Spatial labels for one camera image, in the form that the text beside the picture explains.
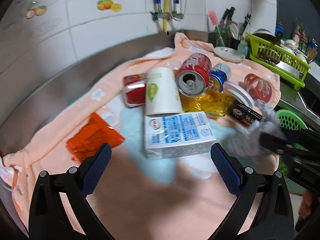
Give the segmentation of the person hand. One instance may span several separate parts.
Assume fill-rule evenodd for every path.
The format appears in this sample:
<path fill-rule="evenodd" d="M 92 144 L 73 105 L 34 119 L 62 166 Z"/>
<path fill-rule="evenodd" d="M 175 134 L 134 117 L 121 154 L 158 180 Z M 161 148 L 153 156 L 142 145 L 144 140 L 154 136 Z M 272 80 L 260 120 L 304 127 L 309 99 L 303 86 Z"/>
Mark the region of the person hand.
<path fill-rule="evenodd" d="M 303 194 L 303 200 L 300 205 L 298 214 L 302 219 L 306 219 L 311 214 L 312 206 L 312 193 L 310 191 L 305 191 Z"/>

